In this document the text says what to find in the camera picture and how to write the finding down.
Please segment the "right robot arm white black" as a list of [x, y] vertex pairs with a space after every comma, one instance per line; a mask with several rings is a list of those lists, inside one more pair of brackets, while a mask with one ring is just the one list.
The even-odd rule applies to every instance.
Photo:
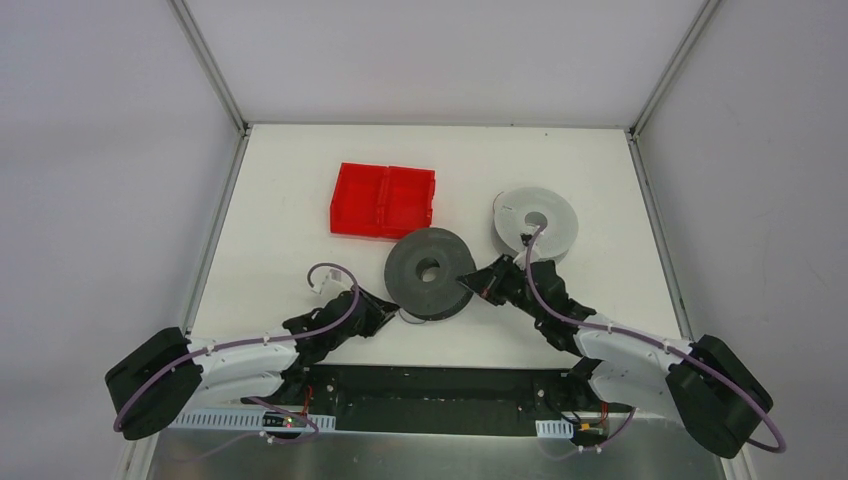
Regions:
[[528, 314], [552, 347], [578, 356], [567, 393], [580, 409], [605, 402], [644, 410], [681, 425], [710, 453], [733, 458], [774, 406], [721, 339], [667, 339], [624, 327], [573, 299], [551, 260], [524, 270], [503, 255], [457, 281], [492, 305]]

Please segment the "black cable spool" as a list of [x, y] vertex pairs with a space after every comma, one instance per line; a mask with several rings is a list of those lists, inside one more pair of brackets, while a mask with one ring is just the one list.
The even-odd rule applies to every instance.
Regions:
[[443, 228], [416, 230], [399, 240], [384, 265], [392, 301], [423, 321], [448, 319], [471, 301], [458, 278], [477, 270], [472, 253], [455, 233]]

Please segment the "white translucent cable spool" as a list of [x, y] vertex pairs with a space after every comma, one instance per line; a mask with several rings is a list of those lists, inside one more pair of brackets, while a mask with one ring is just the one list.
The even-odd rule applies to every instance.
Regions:
[[515, 257], [525, 246], [520, 234], [527, 225], [546, 227], [534, 252], [541, 260], [561, 261], [576, 241], [577, 214], [559, 194], [541, 187], [501, 192], [493, 201], [492, 237], [500, 254]]

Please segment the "red two-compartment bin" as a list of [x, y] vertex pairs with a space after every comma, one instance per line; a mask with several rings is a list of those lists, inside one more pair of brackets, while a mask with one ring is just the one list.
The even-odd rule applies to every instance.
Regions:
[[431, 226], [436, 172], [343, 162], [330, 203], [333, 234], [401, 239]]

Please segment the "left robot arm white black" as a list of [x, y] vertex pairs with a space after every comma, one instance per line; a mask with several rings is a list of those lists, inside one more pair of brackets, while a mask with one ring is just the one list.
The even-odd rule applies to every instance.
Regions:
[[181, 413], [217, 403], [273, 396], [293, 404], [304, 394], [306, 368], [352, 337], [374, 336], [399, 309], [365, 290], [346, 290], [258, 337], [189, 338], [177, 327], [162, 329], [105, 375], [113, 428], [139, 440]]

